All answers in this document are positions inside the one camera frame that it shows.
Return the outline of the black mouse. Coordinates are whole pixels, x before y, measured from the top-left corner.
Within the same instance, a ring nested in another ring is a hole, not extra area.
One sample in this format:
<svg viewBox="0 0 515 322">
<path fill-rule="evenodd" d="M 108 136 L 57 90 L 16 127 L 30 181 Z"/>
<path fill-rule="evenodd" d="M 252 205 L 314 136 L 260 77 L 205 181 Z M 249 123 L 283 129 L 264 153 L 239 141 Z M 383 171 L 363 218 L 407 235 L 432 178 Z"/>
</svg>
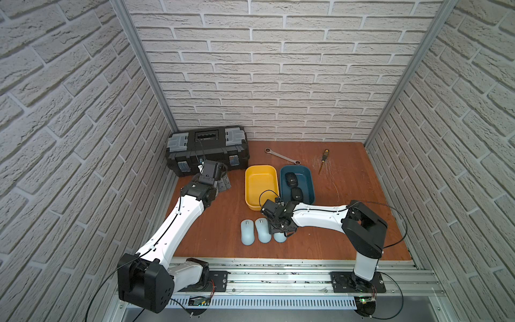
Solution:
<svg viewBox="0 0 515 322">
<path fill-rule="evenodd" d="M 290 188 L 295 188 L 299 185 L 299 181 L 297 175 L 295 173 L 289 172 L 285 174 L 286 184 Z"/>
<path fill-rule="evenodd" d="M 292 189 L 290 190 L 290 193 L 291 193 L 292 201 L 298 201 L 300 203 L 304 201 L 304 195 L 303 195 L 303 191 L 301 188 L 292 187 Z"/>
</svg>

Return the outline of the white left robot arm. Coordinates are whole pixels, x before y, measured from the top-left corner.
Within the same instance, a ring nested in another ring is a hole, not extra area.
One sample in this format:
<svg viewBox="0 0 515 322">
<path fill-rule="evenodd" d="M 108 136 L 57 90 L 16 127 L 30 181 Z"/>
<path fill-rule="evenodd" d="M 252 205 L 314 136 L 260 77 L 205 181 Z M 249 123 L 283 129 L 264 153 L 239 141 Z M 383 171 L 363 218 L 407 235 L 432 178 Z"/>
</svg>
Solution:
<svg viewBox="0 0 515 322">
<path fill-rule="evenodd" d="M 188 258 L 170 263 L 182 239 L 217 197 L 219 183 L 227 176 L 221 162 L 206 160 L 182 190 L 176 205 L 157 232 L 134 255 L 118 262 L 119 299 L 154 313 L 161 312 L 172 294 L 188 287 L 203 290 L 209 284 L 209 264 Z"/>
</svg>

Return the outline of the light blue mouse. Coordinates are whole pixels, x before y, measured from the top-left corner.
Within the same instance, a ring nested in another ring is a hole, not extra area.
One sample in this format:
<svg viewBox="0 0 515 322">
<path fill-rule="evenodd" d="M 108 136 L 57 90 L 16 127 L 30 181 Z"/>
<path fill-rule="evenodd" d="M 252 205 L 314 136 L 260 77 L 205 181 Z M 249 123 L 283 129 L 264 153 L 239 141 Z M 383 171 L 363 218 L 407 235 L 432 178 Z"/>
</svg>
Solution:
<svg viewBox="0 0 515 322">
<path fill-rule="evenodd" d="M 287 240 L 287 236 L 283 232 L 274 233 L 273 238 L 277 243 L 284 243 Z"/>
<path fill-rule="evenodd" d="M 245 246 L 250 246 L 255 242 L 254 222 L 250 219 L 245 219 L 240 224 L 241 228 L 241 242 Z"/>
<path fill-rule="evenodd" d="M 268 220 L 266 218 L 257 219 L 255 221 L 255 227 L 259 241 L 263 244 L 269 243 L 272 239 L 272 234 L 270 233 Z"/>
</svg>

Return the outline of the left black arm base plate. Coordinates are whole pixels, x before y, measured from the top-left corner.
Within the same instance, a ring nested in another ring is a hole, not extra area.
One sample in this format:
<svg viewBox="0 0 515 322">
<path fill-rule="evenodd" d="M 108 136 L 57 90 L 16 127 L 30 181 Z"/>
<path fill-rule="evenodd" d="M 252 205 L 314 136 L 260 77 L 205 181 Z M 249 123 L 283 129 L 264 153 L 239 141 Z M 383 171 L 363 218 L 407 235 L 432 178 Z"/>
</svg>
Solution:
<svg viewBox="0 0 515 322">
<path fill-rule="evenodd" d="M 180 290 L 180 292 L 226 292 L 229 272 L 222 270 L 210 271 L 205 283 L 200 281 Z"/>
</svg>

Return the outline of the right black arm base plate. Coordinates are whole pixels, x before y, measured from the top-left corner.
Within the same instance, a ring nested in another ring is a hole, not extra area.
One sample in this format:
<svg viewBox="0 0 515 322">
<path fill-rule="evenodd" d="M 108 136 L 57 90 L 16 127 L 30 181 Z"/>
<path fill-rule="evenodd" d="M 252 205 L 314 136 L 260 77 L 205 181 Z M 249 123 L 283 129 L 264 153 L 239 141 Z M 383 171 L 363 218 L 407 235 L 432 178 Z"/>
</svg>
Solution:
<svg viewBox="0 0 515 322">
<path fill-rule="evenodd" d="M 386 293 L 382 275 L 375 272 L 371 281 L 357 277 L 354 272 L 330 272 L 334 293 Z"/>
</svg>

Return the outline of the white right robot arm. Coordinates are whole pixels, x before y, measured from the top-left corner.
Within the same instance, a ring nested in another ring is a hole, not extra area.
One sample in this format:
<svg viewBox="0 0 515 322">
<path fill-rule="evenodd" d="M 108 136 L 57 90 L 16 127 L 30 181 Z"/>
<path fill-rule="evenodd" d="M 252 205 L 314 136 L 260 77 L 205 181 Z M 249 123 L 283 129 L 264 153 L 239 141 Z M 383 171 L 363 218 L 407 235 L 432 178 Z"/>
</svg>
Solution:
<svg viewBox="0 0 515 322">
<path fill-rule="evenodd" d="M 283 233 L 286 237 L 303 227 L 344 233 L 357 252 L 353 275 L 367 282 L 374 278 L 383 255 L 388 224 L 361 201 L 328 207 L 267 200 L 261 214 L 268 220 L 271 233 Z"/>
</svg>

